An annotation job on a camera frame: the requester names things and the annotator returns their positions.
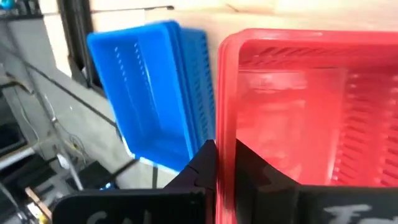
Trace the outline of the black table frame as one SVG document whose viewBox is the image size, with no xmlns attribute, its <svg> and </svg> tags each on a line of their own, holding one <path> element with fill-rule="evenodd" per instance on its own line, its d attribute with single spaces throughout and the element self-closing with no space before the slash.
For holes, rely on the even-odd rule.
<svg viewBox="0 0 398 224">
<path fill-rule="evenodd" d="M 104 91 L 87 46 L 93 32 L 89 0 L 57 0 L 68 48 L 68 63 L 72 79 L 101 96 Z"/>
</svg>

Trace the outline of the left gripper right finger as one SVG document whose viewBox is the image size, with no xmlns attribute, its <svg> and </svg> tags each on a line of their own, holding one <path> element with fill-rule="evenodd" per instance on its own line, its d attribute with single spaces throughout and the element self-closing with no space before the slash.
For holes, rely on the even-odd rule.
<svg viewBox="0 0 398 224">
<path fill-rule="evenodd" d="M 398 188 L 302 185 L 236 142 L 238 224 L 398 224 Z"/>
</svg>

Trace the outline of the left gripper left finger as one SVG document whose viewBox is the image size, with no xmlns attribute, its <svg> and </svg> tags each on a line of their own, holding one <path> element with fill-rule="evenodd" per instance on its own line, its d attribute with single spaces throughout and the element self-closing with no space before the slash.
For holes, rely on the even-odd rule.
<svg viewBox="0 0 398 224">
<path fill-rule="evenodd" d="M 215 224 L 216 146 L 207 140 L 162 189 L 85 190 L 64 197 L 52 224 Z"/>
</svg>

